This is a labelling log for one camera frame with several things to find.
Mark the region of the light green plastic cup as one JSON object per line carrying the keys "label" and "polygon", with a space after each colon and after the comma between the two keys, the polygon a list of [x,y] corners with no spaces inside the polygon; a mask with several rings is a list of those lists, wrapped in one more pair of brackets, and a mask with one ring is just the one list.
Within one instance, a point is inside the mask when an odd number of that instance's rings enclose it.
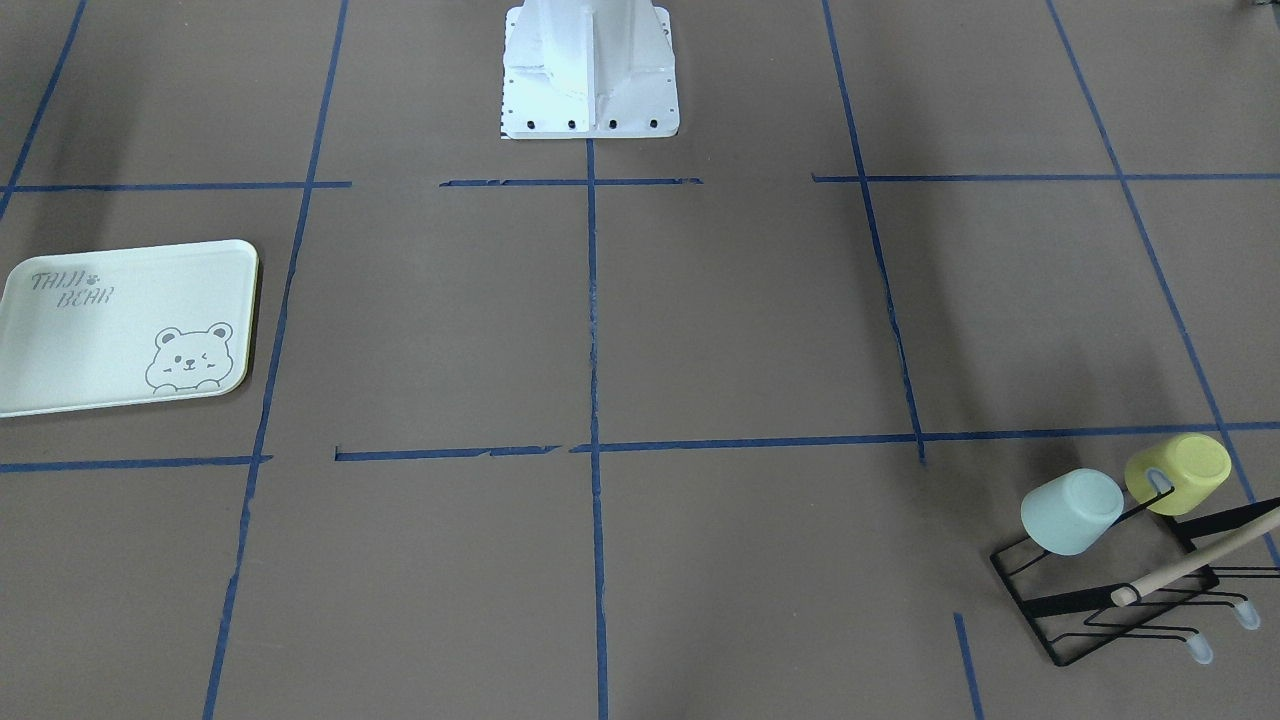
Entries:
{"label": "light green plastic cup", "polygon": [[1107,474],[1080,468],[1030,491],[1021,501],[1024,530],[1042,550],[1075,556],[1085,552],[1119,519],[1125,497]]}

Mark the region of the cream bear print tray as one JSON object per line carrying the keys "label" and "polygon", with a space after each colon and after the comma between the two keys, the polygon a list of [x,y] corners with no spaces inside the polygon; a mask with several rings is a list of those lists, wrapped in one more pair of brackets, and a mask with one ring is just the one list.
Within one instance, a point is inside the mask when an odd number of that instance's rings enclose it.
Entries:
{"label": "cream bear print tray", "polygon": [[259,270],[243,240],[26,259],[3,290],[1,414],[230,392],[250,364]]}

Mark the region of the yellow plastic cup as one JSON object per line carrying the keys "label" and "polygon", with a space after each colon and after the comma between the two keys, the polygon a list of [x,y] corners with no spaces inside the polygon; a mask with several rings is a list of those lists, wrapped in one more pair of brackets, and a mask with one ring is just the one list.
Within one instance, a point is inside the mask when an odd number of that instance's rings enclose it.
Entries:
{"label": "yellow plastic cup", "polygon": [[1203,503],[1231,474],[1225,446],[1202,433],[1180,433],[1126,461],[1129,495],[1151,512],[1178,518]]}

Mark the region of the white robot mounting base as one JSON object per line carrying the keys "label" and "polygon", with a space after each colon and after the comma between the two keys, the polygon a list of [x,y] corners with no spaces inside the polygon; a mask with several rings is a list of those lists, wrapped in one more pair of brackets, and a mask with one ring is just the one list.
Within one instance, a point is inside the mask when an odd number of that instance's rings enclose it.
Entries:
{"label": "white robot mounting base", "polygon": [[507,10],[503,29],[503,138],[678,133],[675,41],[663,6],[525,1]]}

